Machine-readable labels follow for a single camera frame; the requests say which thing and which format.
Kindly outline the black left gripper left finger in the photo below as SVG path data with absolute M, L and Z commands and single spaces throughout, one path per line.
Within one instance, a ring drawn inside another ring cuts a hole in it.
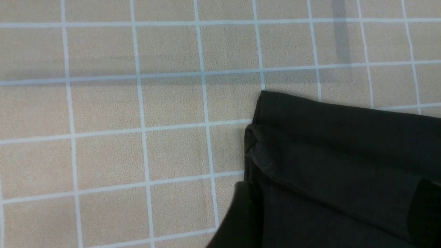
M 261 248 L 263 195 L 250 182 L 237 182 L 229 209 L 208 248 Z

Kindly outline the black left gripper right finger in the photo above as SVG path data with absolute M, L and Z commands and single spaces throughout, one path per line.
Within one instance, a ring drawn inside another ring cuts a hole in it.
M 413 195 L 408 212 L 408 232 L 417 248 L 441 246 L 441 188 L 422 179 Z

